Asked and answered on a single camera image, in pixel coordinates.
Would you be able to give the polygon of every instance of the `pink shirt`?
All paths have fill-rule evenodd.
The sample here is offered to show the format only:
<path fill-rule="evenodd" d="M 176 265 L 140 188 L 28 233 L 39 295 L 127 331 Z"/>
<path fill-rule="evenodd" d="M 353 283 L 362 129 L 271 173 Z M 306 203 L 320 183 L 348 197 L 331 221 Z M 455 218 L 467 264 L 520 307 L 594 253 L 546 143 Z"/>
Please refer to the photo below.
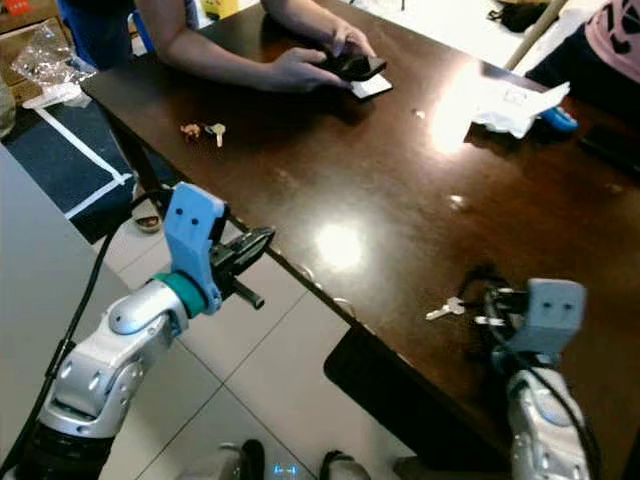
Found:
<path fill-rule="evenodd" d="M 640 0 L 613 0 L 587 22 L 587 41 L 596 54 L 640 83 Z"/>

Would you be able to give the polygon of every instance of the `table leg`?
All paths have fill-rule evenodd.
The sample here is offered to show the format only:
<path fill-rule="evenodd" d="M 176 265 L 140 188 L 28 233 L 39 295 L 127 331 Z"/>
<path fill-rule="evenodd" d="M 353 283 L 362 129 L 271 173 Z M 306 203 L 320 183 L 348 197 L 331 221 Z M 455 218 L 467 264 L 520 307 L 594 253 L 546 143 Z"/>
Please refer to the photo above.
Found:
<path fill-rule="evenodd" d="M 120 153 L 133 170 L 136 181 L 140 182 L 145 191 L 160 190 L 162 188 L 160 180 L 158 180 L 149 157 L 144 152 L 138 138 L 123 126 L 118 119 L 108 112 L 104 113 L 111 127 L 113 139 L 118 145 Z"/>
<path fill-rule="evenodd" d="M 487 443 L 450 398 L 365 328 L 346 333 L 324 373 L 433 470 L 509 470 L 506 445 Z"/>

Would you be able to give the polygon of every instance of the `black phone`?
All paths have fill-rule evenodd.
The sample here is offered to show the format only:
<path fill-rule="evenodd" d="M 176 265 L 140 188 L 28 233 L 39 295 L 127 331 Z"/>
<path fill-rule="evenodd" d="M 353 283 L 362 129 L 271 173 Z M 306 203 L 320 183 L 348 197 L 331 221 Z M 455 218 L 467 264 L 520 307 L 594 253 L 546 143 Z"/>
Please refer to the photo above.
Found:
<path fill-rule="evenodd" d="M 335 73 L 348 82 L 364 82 L 387 67 L 387 61 L 366 55 L 342 54 L 337 57 L 327 54 L 327 59 L 318 67 Z"/>
<path fill-rule="evenodd" d="M 587 149 L 612 165 L 640 178 L 640 141 L 603 125 L 596 125 L 580 139 Z"/>

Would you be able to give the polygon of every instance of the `cardboard box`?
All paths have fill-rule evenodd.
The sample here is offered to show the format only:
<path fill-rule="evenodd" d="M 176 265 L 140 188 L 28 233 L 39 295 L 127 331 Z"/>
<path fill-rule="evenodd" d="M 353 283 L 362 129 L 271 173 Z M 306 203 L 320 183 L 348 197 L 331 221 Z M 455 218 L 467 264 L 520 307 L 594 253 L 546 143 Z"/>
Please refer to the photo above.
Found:
<path fill-rule="evenodd" d="M 11 90 L 11 94 L 16 100 L 16 105 L 22 105 L 27 100 L 42 95 L 42 88 L 29 80 L 16 83 L 12 87 L 9 87 L 9 90 Z"/>
<path fill-rule="evenodd" d="M 0 33 L 33 25 L 58 15 L 58 6 L 55 0 L 29 0 L 29 5 L 33 10 L 21 15 L 0 14 Z"/>
<path fill-rule="evenodd" d="M 11 62 L 27 46 L 31 37 L 33 37 L 33 33 L 40 25 L 38 23 L 0 35 L 0 75 L 10 87 L 24 80 L 22 75 L 11 70 Z M 53 21 L 49 22 L 49 27 L 54 33 L 64 35 L 60 23 L 55 17 Z"/>

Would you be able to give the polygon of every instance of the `blue object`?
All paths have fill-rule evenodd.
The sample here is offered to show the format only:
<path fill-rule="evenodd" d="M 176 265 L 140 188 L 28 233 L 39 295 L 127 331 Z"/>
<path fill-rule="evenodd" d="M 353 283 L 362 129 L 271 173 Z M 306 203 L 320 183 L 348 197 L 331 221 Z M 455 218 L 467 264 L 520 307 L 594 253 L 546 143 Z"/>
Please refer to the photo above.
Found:
<path fill-rule="evenodd" d="M 209 234 L 224 218 L 225 203 L 195 185 L 180 183 L 173 193 L 164 220 L 164 232 L 171 252 L 171 271 L 186 275 L 206 296 L 205 312 L 217 312 L 222 305 L 220 290 L 213 281 Z"/>
<path fill-rule="evenodd" d="M 571 133 L 578 129 L 578 122 L 575 118 L 564 111 L 562 107 L 553 107 L 540 114 L 551 128 L 559 132 Z"/>
<path fill-rule="evenodd" d="M 138 10 L 133 11 L 133 23 L 136 24 L 136 29 L 138 30 L 138 34 L 142 39 L 142 43 L 144 44 L 144 48 L 147 49 L 147 52 L 151 53 L 154 51 L 153 42 L 151 41 L 151 37 L 149 36 L 149 32 L 144 26 L 142 22 L 142 17 L 140 16 L 140 12 Z"/>
<path fill-rule="evenodd" d="M 296 465 L 285 465 L 278 463 L 273 467 L 273 475 L 278 479 L 298 478 L 298 467 Z"/>

